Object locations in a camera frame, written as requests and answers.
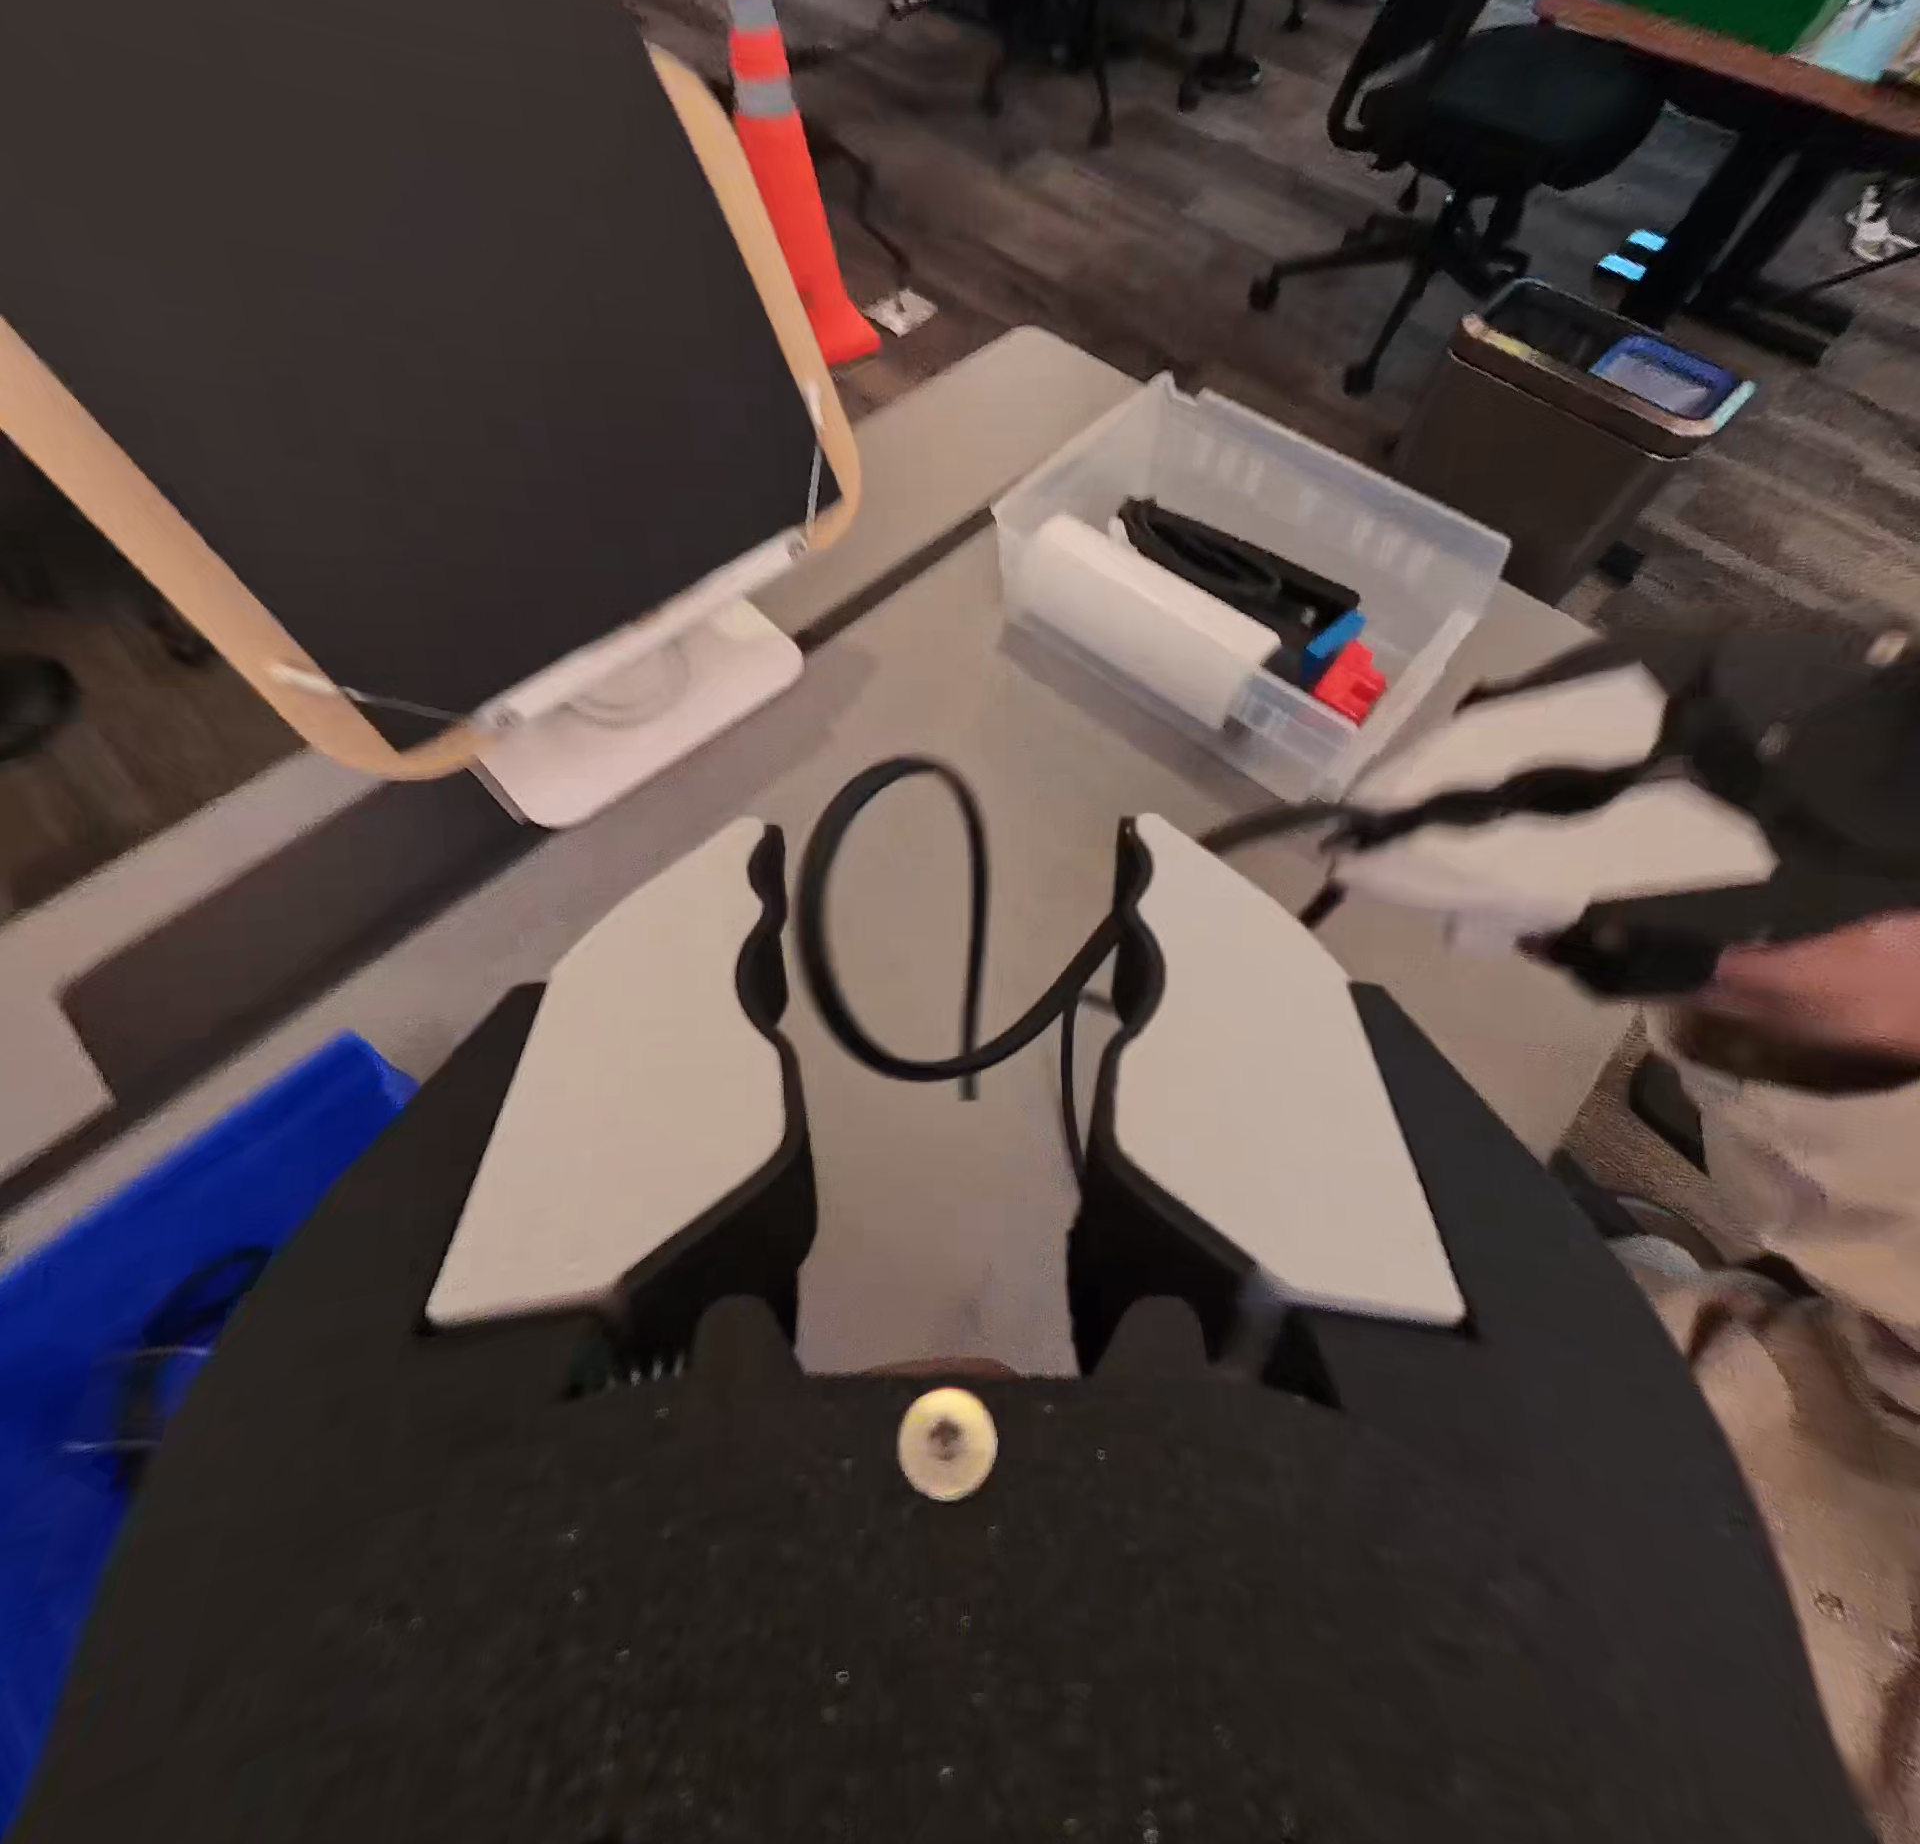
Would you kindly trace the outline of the brown wooden table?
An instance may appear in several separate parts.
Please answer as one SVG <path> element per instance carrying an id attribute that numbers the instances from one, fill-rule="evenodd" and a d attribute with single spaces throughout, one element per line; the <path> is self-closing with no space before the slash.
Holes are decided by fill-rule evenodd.
<path id="1" fill-rule="evenodd" d="M 1853 169 L 1913 176 L 1915 92 L 1764 51 L 1617 0 L 1533 0 L 1538 20 L 1641 58 L 1667 101 L 1731 136 L 1666 232 L 1634 232 L 1596 272 L 1617 314 L 1662 330 L 1686 317 L 1814 367 L 1849 327 L 1843 280 L 1788 287 L 1772 260 Z"/>

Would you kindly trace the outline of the grey desk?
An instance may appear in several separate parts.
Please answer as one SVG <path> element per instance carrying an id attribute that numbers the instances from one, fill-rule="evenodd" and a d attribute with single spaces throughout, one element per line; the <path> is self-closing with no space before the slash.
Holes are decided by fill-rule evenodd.
<path id="1" fill-rule="evenodd" d="M 4 1215 L 4 1268 L 327 1036 L 352 1029 L 413 1075 L 435 1072 L 505 991 L 545 978 L 588 923 L 722 824 L 780 824 L 793 853 L 844 779 L 891 754 L 967 776 L 989 837 L 988 1016 L 1017 1016 L 1104 912 L 1119 815 L 1201 829 L 1260 793 L 1235 770 L 1028 632 L 1001 642 L 991 501 L 1136 392 L 1136 382 L 1024 326 L 856 430 L 852 535 L 761 605 L 800 638 L 801 679 L 665 777 L 424 921 L 383 956 L 205 1069 L 76 1165 L 28 1179 Z M 58 1005 L 63 980 L 212 895 L 297 834 L 369 796 L 369 777 L 300 752 L 4 933 L 4 1161 L 48 1098 L 56 1125 L 97 1111 L 100 1078 Z M 872 806 L 832 878 L 847 991 L 891 1046 L 947 1042 L 965 909 L 950 801 L 916 781 Z M 1331 952 L 1393 998 L 1527 1152 L 1545 1160 L 1617 1049 L 1627 1017 L 1509 956 L 1452 949 L 1428 919 L 1366 902 L 1325 925 Z M 1059 1302 L 1072 1189 L 1048 1046 L 985 1075 L 975 1101 L 853 1065 L 796 994 L 819 1231 L 801 1273 L 800 1356 L 849 1372 L 982 1356 L 1072 1363 Z"/>

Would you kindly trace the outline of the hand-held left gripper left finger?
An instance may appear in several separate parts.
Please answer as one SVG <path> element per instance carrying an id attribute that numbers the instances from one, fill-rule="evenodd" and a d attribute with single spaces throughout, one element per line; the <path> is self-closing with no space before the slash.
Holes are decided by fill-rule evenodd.
<path id="1" fill-rule="evenodd" d="M 800 1316 L 818 1202 L 788 1005 L 786 845 L 738 817 L 550 970 L 443 1261 L 435 1327 Z"/>

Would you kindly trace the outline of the black office chair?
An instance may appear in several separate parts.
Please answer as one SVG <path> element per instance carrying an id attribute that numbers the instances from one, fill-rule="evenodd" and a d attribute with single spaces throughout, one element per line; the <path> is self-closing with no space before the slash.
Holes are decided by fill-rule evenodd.
<path id="1" fill-rule="evenodd" d="M 1433 281 L 1492 297 L 1525 278 L 1525 202 L 1611 176 L 1660 120 L 1664 93 L 1636 51 L 1539 16 L 1483 27 L 1492 2 L 1382 0 L 1327 103 L 1331 150 L 1437 188 L 1436 212 L 1373 212 L 1338 245 L 1279 258 L 1250 281 L 1245 304 L 1264 315 L 1289 281 L 1403 266 L 1372 343 L 1342 371 L 1350 395 L 1373 389 Z"/>

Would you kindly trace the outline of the person's right hand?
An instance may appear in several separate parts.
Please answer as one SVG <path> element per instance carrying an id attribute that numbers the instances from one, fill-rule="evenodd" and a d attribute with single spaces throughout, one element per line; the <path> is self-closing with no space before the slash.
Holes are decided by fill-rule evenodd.
<path id="1" fill-rule="evenodd" d="M 1708 982 L 1648 1013 L 1664 1055 L 1802 1092 L 1847 1095 L 1918 1078 L 1918 912 L 1719 952 Z"/>

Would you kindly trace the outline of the clear plastic organizer box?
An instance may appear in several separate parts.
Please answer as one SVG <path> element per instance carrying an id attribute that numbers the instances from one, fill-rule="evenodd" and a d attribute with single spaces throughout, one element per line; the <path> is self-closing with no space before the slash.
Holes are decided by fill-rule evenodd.
<path id="1" fill-rule="evenodd" d="M 1387 677 L 1362 724 L 1274 670 L 1250 679 L 1221 730 L 1203 727 L 1009 611 L 1003 574 L 1040 524 L 1066 514 L 1119 537 L 1132 497 L 1152 497 L 1258 543 L 1358 596 L 1358 635 Z M 1115 697 L 1277 798 L 1340 798 L 1399 737 L 1486 616 L 1508 537 L 1218 392 L 1157 374 L 1098 415 L 991 506 L 1001 611 Z"/>

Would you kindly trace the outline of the blue storage bin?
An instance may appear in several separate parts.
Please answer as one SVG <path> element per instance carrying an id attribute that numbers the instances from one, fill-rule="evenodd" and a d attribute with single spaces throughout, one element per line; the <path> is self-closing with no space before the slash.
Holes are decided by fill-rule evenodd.
<path id="1" fill-rule="evenodd" d="M 326 1039 L 4 1271 L 4 1823 L 187 1388 L 251 1284 L 417 1087 L 367 1039 Z"/>

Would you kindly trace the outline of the person's cream hoodie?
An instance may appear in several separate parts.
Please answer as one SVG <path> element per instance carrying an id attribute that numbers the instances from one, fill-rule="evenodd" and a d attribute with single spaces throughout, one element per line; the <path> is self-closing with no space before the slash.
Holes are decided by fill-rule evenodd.
<path id="1" fill-rule="evenodd" d="M 1731 1448 L 1871 1830 L 1918 1830 L 1918 1094 L 1678 1063 L 1718 1261 L 1634 1257 Z"/>

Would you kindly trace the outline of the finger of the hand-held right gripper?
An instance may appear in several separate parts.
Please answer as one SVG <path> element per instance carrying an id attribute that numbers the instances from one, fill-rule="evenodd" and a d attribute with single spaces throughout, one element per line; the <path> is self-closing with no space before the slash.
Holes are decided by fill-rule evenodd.
<path id="1" fill-rule="evenodd" d="M 1358 776 L 1342 820 L 1495 824 L 1593 809 L 1644 772 L 1667 702 L 1636 662 L 1482 695 Z"/>
<path id="2" fill-rule="evenodd" d="M 1648 781 L 1571 815 L 1420 828 L 1340 856 L 1333 879 L 1352 899 L 1436 919 L 1450 945 L 1494 956 L 1600 903 L 1756 886 L 1775 868 L 1764 829 L 1736 806 L 1692 781 Z"/>

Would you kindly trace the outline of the wood-framed black panel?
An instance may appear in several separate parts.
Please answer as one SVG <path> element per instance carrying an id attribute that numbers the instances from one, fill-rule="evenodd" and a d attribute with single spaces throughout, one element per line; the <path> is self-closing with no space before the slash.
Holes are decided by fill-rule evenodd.
<path id="1" fill-rule="evenodd" d="M 852 529 L 748 157 L 620 0 L 2 29 L 4 435 L 270 708 L 236 659 L 286 590 L 464 524 L 839 501 L 807 562 Z"/>

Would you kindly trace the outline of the white bottle black cap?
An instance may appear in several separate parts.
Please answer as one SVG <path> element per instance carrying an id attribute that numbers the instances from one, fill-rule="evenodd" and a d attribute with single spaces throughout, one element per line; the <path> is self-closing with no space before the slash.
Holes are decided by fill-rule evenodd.
<path id="1" fill-rule="evenodd" d="M 1019 541 L 1003 597 L 1019 621 L 1209 730 L 1224 730 L 1243 686 L 1281 650 L 1254 616 L 1066 511 Z"/>

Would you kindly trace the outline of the orange traffic cone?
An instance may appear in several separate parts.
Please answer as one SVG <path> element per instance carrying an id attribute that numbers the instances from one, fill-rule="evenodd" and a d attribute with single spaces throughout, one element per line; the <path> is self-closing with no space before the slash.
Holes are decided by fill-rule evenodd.
<path id="1" fill-rule="evenodd" d="M 844 281 L 773 0 L 728 0 L 728 20 L 733 133 L 828 367 L 852 365 L 880 334 Z"/>

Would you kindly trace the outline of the steel trash bin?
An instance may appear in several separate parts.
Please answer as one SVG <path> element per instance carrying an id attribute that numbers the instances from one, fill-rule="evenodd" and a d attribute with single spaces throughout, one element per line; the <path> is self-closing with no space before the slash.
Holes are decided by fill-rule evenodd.
<path id="1" fill-rule="evenodd" d="M 1638 574 L 1644 511 L 1756 395 L 1740 370 L 1523 275 L 1453 326 L 1386 469 L 1502 534 L 1502 577 L 1558 605 Z"/>

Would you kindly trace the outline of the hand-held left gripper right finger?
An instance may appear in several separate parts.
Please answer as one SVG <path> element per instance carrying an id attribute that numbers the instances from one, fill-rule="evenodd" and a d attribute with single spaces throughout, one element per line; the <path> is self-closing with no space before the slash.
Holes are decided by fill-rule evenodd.
<path id="1" fill-rule="evenodd" d="M 1115 834 L 1111 1004 L 1082 1133 L 1076 1365 L 1173 1300 L 1268 1372 L 1295 1311 L 1459 1331 L 1470 1303 L 1369 1042 L 1306 921 L 1157 813 Z"/>

